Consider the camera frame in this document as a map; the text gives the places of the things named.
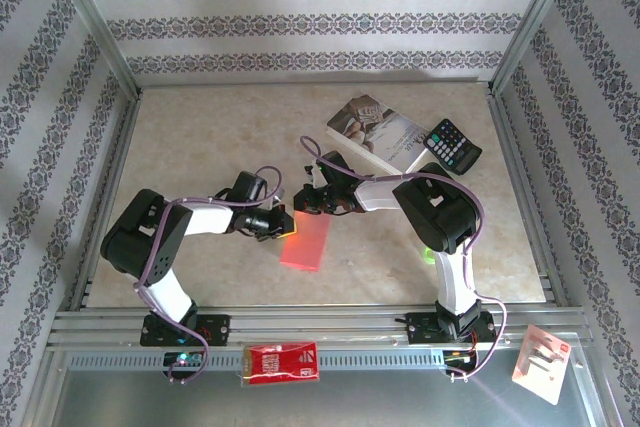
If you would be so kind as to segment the black calculator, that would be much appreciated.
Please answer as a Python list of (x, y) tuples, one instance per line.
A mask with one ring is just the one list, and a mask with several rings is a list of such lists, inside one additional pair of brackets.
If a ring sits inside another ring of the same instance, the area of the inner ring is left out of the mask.
[(458, 176), (468, 172), (483, 152), (448, 118), (441, 120), (427, 134), (424, 145), (446, 171)]

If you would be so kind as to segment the aluminium frame side rail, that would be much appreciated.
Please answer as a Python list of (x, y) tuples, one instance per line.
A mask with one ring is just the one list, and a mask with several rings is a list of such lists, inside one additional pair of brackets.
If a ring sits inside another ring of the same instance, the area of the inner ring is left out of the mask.
[(79, 257), (78, 271), (65, 303), (61, 306), (64, 311), (78, 311), (84, 306), (87, 288), (92, 282), (98, 265), (102, 239), (108, 230), (110, 215), (143, 95), (143, 90), (140, 90), (137, 97), (126, 105), (113, 131), (109, 151), (103, 164), (100, 184), (94, 195), (91, 216), (88, 218), (88, 230)]
[(504, 160), (516, 196), (516, 201), (536, 262), (539, 278), (543, 285), (547, 303), (557, 307), (569, 307), (562, 279), (556, 268), (553, 252), (548, 242), (543, 223), (540, 220), (534, 194), (528, 181), (525, 164), (522, 160), (516, 138), (508, 121), (508, 116), (500, 98), (490, 89), (486, 99), (496, 134), (503, 152)]

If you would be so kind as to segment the grey metal tray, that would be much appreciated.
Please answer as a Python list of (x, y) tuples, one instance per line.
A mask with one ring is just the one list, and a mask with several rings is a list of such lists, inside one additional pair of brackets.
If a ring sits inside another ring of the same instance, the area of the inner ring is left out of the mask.
[(249, 387), (222, 362), (177, 386), (127, 369), (123, 353), (61, 352), (14, 427), (617, 427), (587, 367), (572, 362), (550, 404), (513, 381), (517, 356), (496, 353), (466, 382), (437, 369), (387, 367)]

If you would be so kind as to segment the white paperback book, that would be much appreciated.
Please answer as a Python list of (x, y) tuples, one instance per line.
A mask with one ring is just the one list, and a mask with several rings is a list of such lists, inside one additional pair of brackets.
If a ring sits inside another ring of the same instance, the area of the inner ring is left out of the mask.
[(326, 124), (327, 133), (387, 173), (415, 171), (427, 131), (369, 95), (352, 98)]

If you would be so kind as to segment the red packet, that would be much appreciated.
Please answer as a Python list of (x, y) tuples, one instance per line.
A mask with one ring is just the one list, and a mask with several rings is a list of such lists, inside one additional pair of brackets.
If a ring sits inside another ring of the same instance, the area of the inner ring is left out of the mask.
[(298, 341), (246, 346), (241, 373), (244, 386), (318, 381), (317, 345), (312, 341)]

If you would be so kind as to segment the aluminium frame post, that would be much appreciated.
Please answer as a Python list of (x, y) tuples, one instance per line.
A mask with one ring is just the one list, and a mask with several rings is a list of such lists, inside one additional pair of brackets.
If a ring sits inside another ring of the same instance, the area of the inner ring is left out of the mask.
[(516, 33), (504, 52), (496, 72), (488, 82), (489, 93), (496, 97), (501, 93), (506, 83), (524, 55), (536, 31), (551, 8), (554, 0), (531, 0)]
[(89, 33), (97, 42), (101, 52), (118, 79), (121, 87), (130, 99), (137, 100), (141, 87), (135, 80), (125, 57), (118, 48), (107, 22), (100, 13), (94, 0), (72, 0), (76, 11), (82, 18)]

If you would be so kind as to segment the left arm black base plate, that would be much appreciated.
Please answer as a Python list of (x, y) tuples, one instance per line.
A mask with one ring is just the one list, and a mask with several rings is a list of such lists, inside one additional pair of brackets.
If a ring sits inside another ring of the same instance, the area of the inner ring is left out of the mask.
[[(186, 327), (201, 337), (209, 346), (226, 346), (230, 320), (228, 315), (192, 314)], [(144, 347), (182, 347), (198, 346), (202, 343), (193, 335), (185, 333), (155, 314), (144, 318), (140, 334), (140, 344)]]

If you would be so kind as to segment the thin aluminium wall rail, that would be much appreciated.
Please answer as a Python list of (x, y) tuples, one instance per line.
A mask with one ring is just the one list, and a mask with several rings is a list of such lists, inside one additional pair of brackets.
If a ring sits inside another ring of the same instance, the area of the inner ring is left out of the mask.
[(169, 83), (157, 85), (141, 85), (139, 91), (150, 89), (173, 89), (173, 88), (231, 88), (231, 87), (258, 87), (258, 86), (373, 86), (373, 85), (435, 85), (435, 84), (479, 84), (491, 88), (493, 82), (490, 80), (479, 80), (473, 77), (460, 78), (424, 78), (424, 79), (382, 79), (382, 78), (353, 78), (346, 80), (336, 80), (329, 78), (309, 78), (294, 79), (290, 81), (271, 82), (222, 82), (222, 83)]

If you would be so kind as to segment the pink blister pack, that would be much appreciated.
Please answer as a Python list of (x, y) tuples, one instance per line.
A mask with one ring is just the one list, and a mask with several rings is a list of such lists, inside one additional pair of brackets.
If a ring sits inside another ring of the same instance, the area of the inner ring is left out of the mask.
[(512, 381), (551, 405), (557, 405), (571, 351), (568, 342), (535, 325), (529, 325)]

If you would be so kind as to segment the small circuit board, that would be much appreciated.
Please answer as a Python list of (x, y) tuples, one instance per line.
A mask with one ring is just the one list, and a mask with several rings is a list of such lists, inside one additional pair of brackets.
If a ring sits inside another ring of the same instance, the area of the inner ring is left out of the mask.
[(165, 368), (199, 368), (203, 361), (202, 351), (167, 352), (164, 354)]
[(474, 370), (477, 366), (477, 352), (474, 348), (468, 350), (445, 350), (443, 352), (445, 364), (453, 369), (466, 372)]

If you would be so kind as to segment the red translucent plastic sheet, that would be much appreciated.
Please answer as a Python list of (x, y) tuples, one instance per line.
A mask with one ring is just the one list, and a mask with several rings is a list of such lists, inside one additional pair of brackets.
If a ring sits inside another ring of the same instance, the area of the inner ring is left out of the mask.
[(322, 263), (331, 217), (296, 211), (296, 230), (285, 237), (280, 263), (301, 271), (317, 272)]

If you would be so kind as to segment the long aluminium mounting rail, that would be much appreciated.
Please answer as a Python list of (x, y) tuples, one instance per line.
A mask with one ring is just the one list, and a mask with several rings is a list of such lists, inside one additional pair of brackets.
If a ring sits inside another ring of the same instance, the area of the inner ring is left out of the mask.
[[(397, 347), (408, 344), (402, 322), (410, 312), (433, 312), (432, 305), (293, 305), (201, 308), (228, 315), (228, 346), (274, 340), (312, 340), (320, 347)], [(143, 308), (84, 308), (60, 312), (46, 341), (53, 350), (127, 350), (140, 346)], [(584, 310), (549, 303), (510, 304), (502, 347), (519, 342), (529, 325), (569, 342), (594, 340)]]

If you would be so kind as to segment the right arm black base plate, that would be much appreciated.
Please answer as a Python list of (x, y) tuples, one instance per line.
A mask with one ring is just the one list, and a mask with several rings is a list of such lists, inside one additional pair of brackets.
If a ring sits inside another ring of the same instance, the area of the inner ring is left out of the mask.
[(411, 312), (405, 315), (406, 334), (410, 344), (453, 344), (493, 342), (497, 337), (497, 329), (493, 316), (482, 311), (478, 319), (458, 338), (445, 331), (438, 323), (436, 312)]

